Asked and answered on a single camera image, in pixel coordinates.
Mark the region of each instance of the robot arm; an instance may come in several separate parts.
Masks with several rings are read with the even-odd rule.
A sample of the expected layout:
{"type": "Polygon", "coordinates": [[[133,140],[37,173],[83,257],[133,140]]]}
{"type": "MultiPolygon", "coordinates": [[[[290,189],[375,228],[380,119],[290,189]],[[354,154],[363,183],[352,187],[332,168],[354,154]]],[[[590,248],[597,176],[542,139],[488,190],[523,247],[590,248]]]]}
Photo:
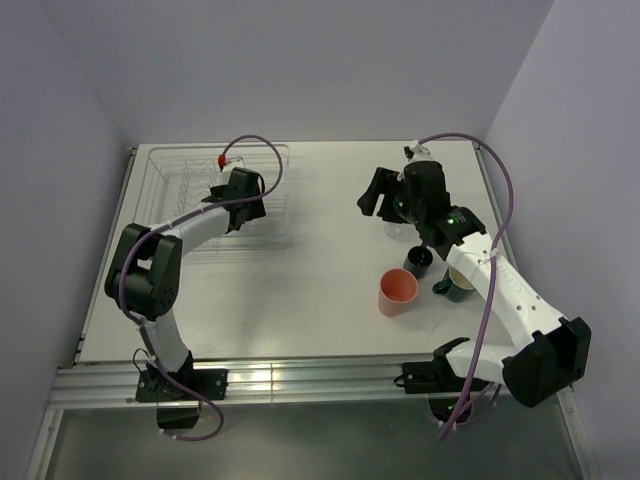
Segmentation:
{"type": "MultiPolygon", "coordinates": [[[[438,162],[414,161],[402,174],[378,168],[358,200],[363,215],[373,215],[380,195],[378,216],[414,225],[421,240],[487,298],[490,256],[497,252],[491,251],[492,239],[473,212],[451,205],[438,162]]],[[[498,255],[496,267],[492,308],[514,345],[484,345],[475,376],[506,385],[520,403],[533,407],[583,376],[591,331],[581,318],[569,321],[544,301],[506,258],[498,255]]],[[[460,338],[439,348],[429,381],[449,390],[451,376],[467,376],[474,347],[460,338]]]]}
{"type": "MultiPolygon", "coordinates": [[[[211,195],[203,199],[196,210],[202,211],[208,203],[254,197],[260,193],[258,180],[258,173],[236,167],[228,176],[228,183],[212,187],[211,195]]],[[[182,257],[204,242],[239,230],[245,222],[265,215],[262,200],[215,208],[154,235],[136,254],[125,279],[127,306],[141,317],[141,326],[144,326],[157,357],[162,360],[167,372],[175,374],[177,378],[187,378],[193,365],[191,353],[180,337],[173,313],[182,257]]],[[[116,302],[125,259],[135,243],[156,226],[144,227],[132,223],[124,228],[105,281],[107,296],[116,302]]]]}

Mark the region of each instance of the white table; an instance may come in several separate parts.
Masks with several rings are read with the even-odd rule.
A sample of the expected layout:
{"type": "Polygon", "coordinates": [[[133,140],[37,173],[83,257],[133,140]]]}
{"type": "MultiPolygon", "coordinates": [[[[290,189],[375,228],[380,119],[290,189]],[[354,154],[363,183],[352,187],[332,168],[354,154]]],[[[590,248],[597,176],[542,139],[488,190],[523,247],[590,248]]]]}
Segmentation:
{"type": "MultiPolygon", "coordinates": [[[[378,166],[400,170],[406,142],[293,142],[288,188],[291,241],[251,260],[183,264],[176,319],[196,359],[275,359],[428,353],[477,334],[483,300],[451,304],[431,293],[445,264],[434,260],[410,311],[377,310],[381,275],[401,267],[419,244],[386,236],[377,217],[356,207],[378,166]]],[[[122,199],[108,265],[122,228],[133,221],[149,152],[141,145],[122,199]]],[[[441,162],[452,202],[471,208],[492,235],[496,219],[470,142],[429,145],[441,162]]],[[[97,288],[85,324],[82,362],[129,361],[142,342],[132,323],[97,288]]],[[[510,345],[497,319],[485,342],[510,345]]]]}

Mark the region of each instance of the transparent bin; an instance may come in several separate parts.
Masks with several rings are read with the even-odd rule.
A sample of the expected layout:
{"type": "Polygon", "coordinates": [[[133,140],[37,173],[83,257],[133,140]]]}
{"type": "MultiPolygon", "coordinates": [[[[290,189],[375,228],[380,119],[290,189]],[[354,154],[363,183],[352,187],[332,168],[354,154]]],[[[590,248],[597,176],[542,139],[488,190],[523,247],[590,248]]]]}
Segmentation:
{"type": "MultiPolygon", "coordinates": [[[[243,225],[239,231],[212,239],[196,248],[187,259],[225,260],[238,254],[265,249],[286,248],[289,242],[287,177],[289,148],[276,144],[283,163],[282,180],[264,198],[267,216],[243,225]]],[[[134,221],[142,225],[162,223],[195,208],[209,195],[209,188],[222,184],[217,165],[223,147],[157,147],[149,152],[136,205],[134,221]]],[[[262,145],[237,145],[228,158],[241,156],[246,168],[264,177],[269,188],[278,176],[278,160],[273,151],[262,145]]]]}

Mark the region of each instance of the pink cup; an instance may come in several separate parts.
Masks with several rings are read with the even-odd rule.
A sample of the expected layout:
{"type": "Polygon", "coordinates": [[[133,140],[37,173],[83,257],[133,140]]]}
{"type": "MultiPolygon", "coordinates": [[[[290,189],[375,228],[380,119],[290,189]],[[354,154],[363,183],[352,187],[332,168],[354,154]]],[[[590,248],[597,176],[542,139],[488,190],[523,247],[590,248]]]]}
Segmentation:
{"type": "Polygon", "coordinates": [[[380,279],[378,309],[387,317],[395,317],[407,308],[418,294],[418,281],[411,272],[394,268],[380,279]]]}

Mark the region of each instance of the purple cable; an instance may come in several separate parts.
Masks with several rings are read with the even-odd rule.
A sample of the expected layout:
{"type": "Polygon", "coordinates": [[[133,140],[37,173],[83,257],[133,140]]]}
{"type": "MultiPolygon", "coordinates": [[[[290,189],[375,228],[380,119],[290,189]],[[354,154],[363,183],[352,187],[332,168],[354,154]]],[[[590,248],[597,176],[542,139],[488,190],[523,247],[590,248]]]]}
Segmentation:
{"type": "Polygon", "coordinates": [[[142,337],[142,341],[145,344],[145,346],[147,347],[147,350],[149,351],[149,355],[152,356],[152,357],[154,357],[154,356],[156,357],[155,366],[156,366],[157,370],[165,378],[165,380],[167,380],[170,384],[172,384],[176,388],[182,390],[186,394],[191,395],[196,400],[199,400],[200,402],[206,403],[220,417],[220,423],[215,428],[215,430],[213,430],[211,433],[208,433],[207,435],[202,435],[200,437],[187,437],[187,436],[184,436],[184,435],[177,435],[177,434],[172,433],[172,432],[167,432],[167,431],[163,432],[165,435],[167,435],[167,436],[169,436],[169,437],[171,437],[171,438],[173,438],[175,440],[182,440],[182,441],[185,441],[185,442],[199,442],[199,441],[202,441],[202,440],[208,440],[208,439],[216,436],[220,432],[220,430],[222,429],[222,426],[224,425],[224,414],[222,413],[222,410],[220,410],[220,407],[218,407],[211,400],[206,398],[204,395],[200,395],[199,393],[194,392],[190,388],[182,385],[180,382],[178,382],[177,380],[172,378],[167,373],[165,368],[162,366],[162,363],[160,363],[160,359],[157,358],[156,352],[155,352],[155,350],[153,348],[153,344],[151,343],[151,339],[149,338],[149,335],[148,335],[147,331],[144,328],[144,321],[139,319],[135,315],[133,315],[129,311],[129,308],[127,307],[127,303],[125,301],[125,279],[127,277],[127,273],[129,272],[129,269],[131,268],[131,263],[133,263],[133,259],[135,258],[136,253],[138,252],[138,250],[140,250],[140,247],[142,247],[142,245],[144,245],[144,243],[147,240],[149,240],[152,236],[154,236],[156,233],[165,232],[165,231],[169,230],[172,227],[176,227],[178,225],[181,225],[184,222],[186,222],[188,220],[191,220],[192,218],[197,217],[198,215],[201,215],[203,213],[206,213],[206,212],[209,212],[209,211],[213,210],[214,208],[229,207],[231,205],[238,205],[240,203],[253,202],[255,200],[259,200],[259,199],[269,195],[271,192],[273,192],[278,187],[278,184],[280,183],[280,180],[282,180],[282,175],[284,173],[284,164],[282,163],[282,157],[280,156],[280,152],[278,152],[278,149],[275,147],[275,145],[273,145],[273,143],[271,143],[266,138],[261,137],[259,135],[242,135],[242,136],[236,138],[235,140],[232,140],[231,142],[229,142],[229,144],[222,151],[222,155],[226,156],[227,152],[229,151],[229,149],[231,147],[233,147],[236,143],[238,143],[238,142],[240,142],[242,140],[247,140],[247,139],[259,140],[260,142],[264,143],[269,148],[271,148],[271,150],[273,150],[273,152],[276,154],[276,158],[278,159],[278,164],[280,166],[280,170],[278,172],[278,178],[276,178],[276,181],[274,182],[274,184],[268,190],[263,191],[259,195],[255,195],[255,196],[249,197],[249,198],[241,198],[241,199],[238,199],[238,200],[230,200],[230,201],[227,201],[227,202],[213,203],[211,205],[207,205],[202,210],[195,210],[195,211],[189,212],[189,213],[187,213],[187,214],[185,214],[185,215],[183,215],[181,217],[178,217],[177,219],[175,219],[171,223],[171,225],[164,224],[164,225],[156,228],[155,230],[151,230],[151,231],[147,232],[146,234],[144,234],[135,243],[135,245],[133,246],[133,248],[129,252],[129,255],[127,255],[127,258],[125,259],[124,265],[122,267],[122,273],[120,275],[120,283],[118,284],[118,306],[120,307],[120,309],[122,310],[122,312],[125,314],[125,316],[127,318],[133,320],[133,322],[140,327],[140,336],[142,337]]]}
{"type": "MultiPolygon", "coordinates": [[[[423,138],[422,140],[419,141],[419,143],[420,145],[424,145],[427,142],[431,142],[433,140],[438,140],[441,138],[448,138],[448,137],[457,137],[457,138],[464,138],[466,140],[471,140],[472,142],[476,142],[478,145],[484,148],[487,152],[489,152],[489,154],[496,161],[496,163],[498,164],[498,167],[500,167],[500,170],[502,170],[502,174],[504,175],[504,178],[507,182],[509,205],[507,207],[507,215],[505,216],[504,222],[502,222],[502,225],[500,225],[500,228],[498,228],[498,233],[494,237],[493,243],[491,244],[491,250],[494,250],[498,246],[498,242],[502,238],[504,231],[506,230],[507,226],[509,225],[509,222],[511,221],[511,217],[513,216],[513,184],[511,182],[511,176],[509,175],[509,172],[507,171],[507,167],[505,166],[504,162],[500,159],[498,154],[483,140],[480,140],[479,138],[474,137],[473,135],[469,135],[466,133],[457,133],[457,132],[439,133],[437,135],[432,135],[430,137],[423,138]]],[[[460,397],[456,402],[456,406],[453,409],[453,413],[451,414],[451,416],[449,417],[449,420],[447,421],[447,423],[444,424],[444,426],[442,427],[442,430],[440,430],[440,433],[438,434],[439,441],[443,441],[445,438],[447,438],[447,435],[449,435],[449,433],[453,429],[453,426],[455,425],[456,420],[458,419],[460,414],[464,411],[464,404],[465,404],[464,399],[469,396],[469,392],[471,391],[471,382],[473,381],[473,375],[475,374],[476,367],[478,366],[480,351],[482,350],[482,342],[484,341],[484,334],[486,333],[487,325],[489,324],[489,315],[491,314],[491,307],[493,305],[493,297],[495,295],[495,291],[496,291],[496,257],[493,256],[491,257],[491,276],[489,277],[489,290],[487,292],[487,302],[484,305],[484,312],[482,314],[482,320],[480,321],[480,328],[478,329],[478,338],[476,338],[476,346],[473,350],[471,363],[469,365],[469,373],[467,374],[467,378],[464,380],[462,392],[460,392],[460,397]]]]}
{"type": "MultiPolygon", "coordinates": [[[[471,425],[474,422],[477,422],[478,420],[480,420],[482,417],[484,417],[489,410],[491,410],[491,407],[493,407],[496,403],[496,400],[498,399],[498,395],[500,395],[500,390],[502,389],[502,385],[498,385],[496,390],[493,392],[493,395],[491,396],[491,399],[489,400],[489,404],[483,409],[481,410],[479,413],[475,414],[473,417],[471,417],[469,420],[467,420],[464,423],[459,423],[458,427],[466,427],[468,425],[471,425]]],[[[475,399],[478,399],[480,397],[483,397],[487,392],[483,391],[480,392],[479,395],[477,395],[475,397],[475,399]]]]}
{"type": "Polygon", "coordinates": [[[471,397],[469,399],[469,401],[467,403],[465,403],[462,406],[462,411],[464,412],[467,408],[469,408],[471,405],[473,405],[474,403],[476,403],[478,400],[480,400],[482,397],[484,397],[484,395],[491,390],[493,387],[495,386],[495,383],[490,383],[489,385],[487,385],[486,387],[484,387],[482,390],[480,390],[478,392],[478,394],[475,397],[471,397]]]}

